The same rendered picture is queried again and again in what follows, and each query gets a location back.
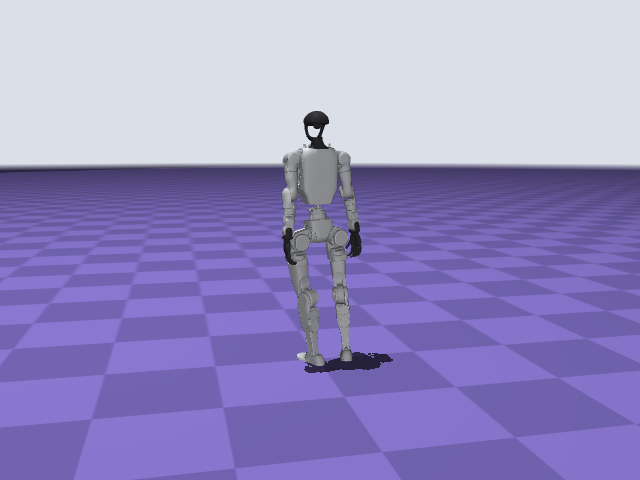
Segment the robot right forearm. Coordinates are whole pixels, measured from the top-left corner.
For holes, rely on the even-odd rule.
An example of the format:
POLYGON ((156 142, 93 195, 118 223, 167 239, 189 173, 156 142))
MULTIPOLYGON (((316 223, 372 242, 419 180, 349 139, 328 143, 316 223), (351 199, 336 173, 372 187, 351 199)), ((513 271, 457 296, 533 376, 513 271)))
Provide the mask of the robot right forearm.
MULTIPOLYGON (((352 187, 352 185, 351 185, 352 187)), ((353 197, 352 198, 348 198, 344 201, 344 205, 346 208, 346 218, 348 221, 348 228, 350 230, 355 230, 354 229, 354 223, 358 222, 359 223, 359 227, 360 227, 360 222, 358 220, 358 213, 357 213, 357 208, 356 208, 356 198, 355 198, 355 193, 354 193, 354 189, 352 187, 352 191, 353 191, 353 197)))

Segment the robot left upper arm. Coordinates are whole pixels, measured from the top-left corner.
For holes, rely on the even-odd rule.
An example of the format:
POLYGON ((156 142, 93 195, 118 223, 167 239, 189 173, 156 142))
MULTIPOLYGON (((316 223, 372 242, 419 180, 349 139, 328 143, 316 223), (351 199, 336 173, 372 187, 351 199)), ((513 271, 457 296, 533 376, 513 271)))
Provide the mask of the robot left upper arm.
POLYGON ((298 199, 298 168, 297 164, 301 160, 301 152, 302 150, 295 150, 288 152, 283 157, 283 165, 284 165, 284 174, 285 181, 287 184, 287 188, 290 190, 291 194, 291 202, 294 202, 298 199))

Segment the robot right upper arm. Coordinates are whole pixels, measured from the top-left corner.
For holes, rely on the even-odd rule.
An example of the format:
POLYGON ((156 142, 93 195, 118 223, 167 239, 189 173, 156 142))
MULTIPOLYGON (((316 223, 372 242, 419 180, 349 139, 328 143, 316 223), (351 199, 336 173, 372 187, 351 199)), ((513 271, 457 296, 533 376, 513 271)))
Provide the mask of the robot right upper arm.
POLYGON ((341 198, 353 197, 353 191, 351 187, 351 168, 350 168, 350 156, 347 152, 338 151, 339 162, 338 172, 342 186, 339 187, 341 198))

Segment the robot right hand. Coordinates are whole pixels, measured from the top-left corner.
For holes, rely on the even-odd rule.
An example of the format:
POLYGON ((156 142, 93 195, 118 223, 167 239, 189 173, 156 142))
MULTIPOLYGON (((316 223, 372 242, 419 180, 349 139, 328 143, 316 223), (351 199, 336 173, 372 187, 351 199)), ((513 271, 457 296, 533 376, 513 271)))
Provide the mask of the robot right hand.
POLYGON ((351 243, 351 251, 347 255, 347 256, 350 256, 352 254, 350 256, 350 258, 358 256, 361 253, 361 250, 362 250, 361 249, 361 238, 360 238, 359 233, 358 233, 358 232, 360 232, 360 227, 359 227, 359 223, 358 222, 354 223, 354 229, 355 230, 350 230, 349 229, 349 232, 351 233, 350 240, 349 240, 348 244, 345 247, 345 249, 347 249, 349 247, 350 243, 351 243))

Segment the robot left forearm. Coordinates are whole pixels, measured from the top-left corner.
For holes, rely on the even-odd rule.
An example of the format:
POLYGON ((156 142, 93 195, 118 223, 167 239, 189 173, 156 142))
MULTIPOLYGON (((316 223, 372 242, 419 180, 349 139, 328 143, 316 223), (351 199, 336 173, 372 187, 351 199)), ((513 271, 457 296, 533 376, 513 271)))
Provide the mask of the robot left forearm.
POLYGON ((282 202, 283 202, 283 208, 284 208, 284 214, 283 214, 284 227, 282 229, 282 233, 285 236, 286 229, 291 228, 294 234, 296 204, 291 203, 291 194, 289 189, 284 189, 282 191, 282 202))

